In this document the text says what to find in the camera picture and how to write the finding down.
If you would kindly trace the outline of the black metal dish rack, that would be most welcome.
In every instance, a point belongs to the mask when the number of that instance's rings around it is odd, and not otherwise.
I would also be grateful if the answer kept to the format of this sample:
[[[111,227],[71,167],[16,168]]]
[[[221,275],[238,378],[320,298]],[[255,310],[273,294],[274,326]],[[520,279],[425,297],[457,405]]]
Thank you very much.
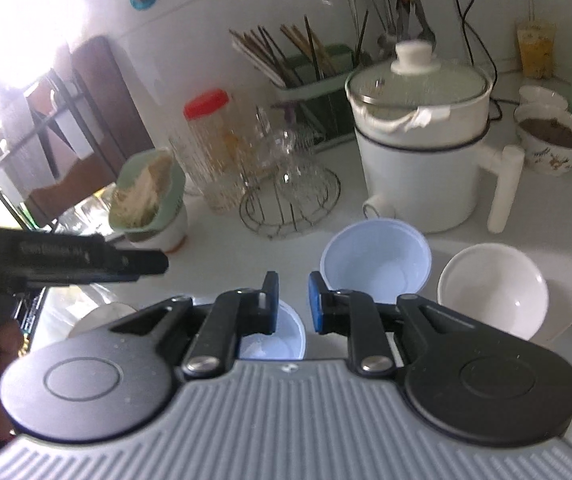
[[[61,216],[37,226],[26,200],[39,186],[55,183],[74,161],[63,133],[36,130],[52,110],[52,90],[44,77],[24,90],[0,86],[0,200],[24,230],[51,229],[57,223]]]

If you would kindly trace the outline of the dry noodle bundle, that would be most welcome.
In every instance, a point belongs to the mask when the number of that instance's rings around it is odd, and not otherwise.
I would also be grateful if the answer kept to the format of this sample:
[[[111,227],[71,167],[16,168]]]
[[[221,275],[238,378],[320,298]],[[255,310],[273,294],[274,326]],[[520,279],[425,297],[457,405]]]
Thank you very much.
[[[166,151],[141,152],[123,165],[109,209],[117,231],[145,231],[155,222],[171,183],[172,156]]]

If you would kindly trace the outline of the light blue plastic bowl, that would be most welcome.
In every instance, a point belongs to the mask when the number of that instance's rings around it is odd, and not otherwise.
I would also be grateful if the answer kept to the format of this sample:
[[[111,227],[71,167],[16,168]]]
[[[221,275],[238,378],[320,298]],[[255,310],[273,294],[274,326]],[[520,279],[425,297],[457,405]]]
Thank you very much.
[[[365,292],[392,304],[420,292],[431,274],[428,241],[414,226],[392,219],[356,222],[326,245],[320,272],[330,289]]]

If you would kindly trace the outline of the green chopstick holder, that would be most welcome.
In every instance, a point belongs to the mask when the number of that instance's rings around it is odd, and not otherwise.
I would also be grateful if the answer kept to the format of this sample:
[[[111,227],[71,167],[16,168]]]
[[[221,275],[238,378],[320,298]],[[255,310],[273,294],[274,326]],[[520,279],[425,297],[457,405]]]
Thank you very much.
[[[322,150],[354,139],[351,106],[344,91],[344,83],[353,72],[353,51],[345,44],[331,44],[327,53],[338,70],[336,76],[317,80],[311,62],[296,54],[287,61],[298,75],[295,82],[302,84],[274,88],[275,106],[284,112],[286,124],[312,129],[314,145]]]

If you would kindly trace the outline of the white electric cooking pot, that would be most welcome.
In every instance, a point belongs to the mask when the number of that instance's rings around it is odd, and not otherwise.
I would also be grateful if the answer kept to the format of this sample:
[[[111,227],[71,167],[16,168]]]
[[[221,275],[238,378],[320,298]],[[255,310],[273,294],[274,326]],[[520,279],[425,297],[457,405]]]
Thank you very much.
[[[525,152],[487,144],[492,79],[440,60],[428,41],[401,41],[396,52],[344,84],[368,192],[364,216],[399,219],[423,233],[453,229],[474,212],[488,172],[496,183],[487,229],[503,232]]]

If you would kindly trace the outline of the white bowl under strainer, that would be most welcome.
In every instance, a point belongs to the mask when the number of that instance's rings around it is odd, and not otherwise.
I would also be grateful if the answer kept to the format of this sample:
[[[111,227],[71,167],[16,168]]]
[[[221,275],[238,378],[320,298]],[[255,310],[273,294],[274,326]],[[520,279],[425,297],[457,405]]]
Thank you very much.
[[[126,240],[136,248],[157,249],[165,254],[171,254],[182,245],[187,236],[187,230],[187,210],[185,206],[182,206],[161,231],[126,233]]]

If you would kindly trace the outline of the red-lidded clear jar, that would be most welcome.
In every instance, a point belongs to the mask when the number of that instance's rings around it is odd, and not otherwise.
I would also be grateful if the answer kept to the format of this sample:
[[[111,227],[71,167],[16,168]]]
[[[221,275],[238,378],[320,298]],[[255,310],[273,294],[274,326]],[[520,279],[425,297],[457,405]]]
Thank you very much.
[[[245,141],[236,103],[215,88],[188,101],[183,115],[190,130],[186,172],[213,212],[237,207],[243,194],[239,155]]]

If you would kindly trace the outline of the white ceramic bowl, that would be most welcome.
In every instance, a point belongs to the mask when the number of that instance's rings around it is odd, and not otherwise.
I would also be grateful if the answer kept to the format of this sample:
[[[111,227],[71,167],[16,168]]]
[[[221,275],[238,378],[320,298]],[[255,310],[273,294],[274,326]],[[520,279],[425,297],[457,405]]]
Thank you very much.
[[[472,245],[451,258],[440,274],[437,297],[453,311],[525,340],[536,336],[550,304],[536,264],[499,243]]]

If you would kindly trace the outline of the white leaf-patterned plate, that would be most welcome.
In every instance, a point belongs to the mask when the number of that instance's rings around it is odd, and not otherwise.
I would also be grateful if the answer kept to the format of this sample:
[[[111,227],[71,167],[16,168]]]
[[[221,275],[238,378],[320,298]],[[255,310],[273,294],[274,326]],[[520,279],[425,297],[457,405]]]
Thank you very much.
[[[110,304],[102,304],[90,313],[81,318],[68,334],[68,338],[86,333],[89,330],[103,326],[105,324],[120,320],[136,312],[134,307],[122,302],[111,302]]]

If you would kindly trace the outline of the patterned bowl with contents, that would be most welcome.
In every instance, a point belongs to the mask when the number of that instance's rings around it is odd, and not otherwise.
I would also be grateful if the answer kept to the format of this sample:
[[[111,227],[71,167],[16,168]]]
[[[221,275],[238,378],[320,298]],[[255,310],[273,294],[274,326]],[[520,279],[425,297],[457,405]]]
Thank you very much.
[[[529,168],[555,177],[572,170],[572,114],[530,103],[516,107],[513,117]]]

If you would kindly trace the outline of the brown wooden cutting board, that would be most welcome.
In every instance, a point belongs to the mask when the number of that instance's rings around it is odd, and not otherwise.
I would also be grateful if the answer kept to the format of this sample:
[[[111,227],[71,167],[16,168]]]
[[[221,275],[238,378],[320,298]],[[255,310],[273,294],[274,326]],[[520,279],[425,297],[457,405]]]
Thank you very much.
[[[154,147],[106,37],[86,40],[72,51],[67,73],[50,70],[44,79],[52,110],[36,130],[63,133],[74,161],[55,183],[29,193],[26,208],[40,228],[115,182],[131,156]]]

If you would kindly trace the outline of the green strainer basket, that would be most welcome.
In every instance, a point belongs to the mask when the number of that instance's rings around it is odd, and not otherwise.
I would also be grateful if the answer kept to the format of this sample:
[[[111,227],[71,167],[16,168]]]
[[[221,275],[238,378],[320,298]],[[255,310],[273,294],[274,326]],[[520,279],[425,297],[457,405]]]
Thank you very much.
[[[181,212],[186,177],[172,151],[148,150],[122,166],[112,192],[108,222],[124,235],[155,235]]]

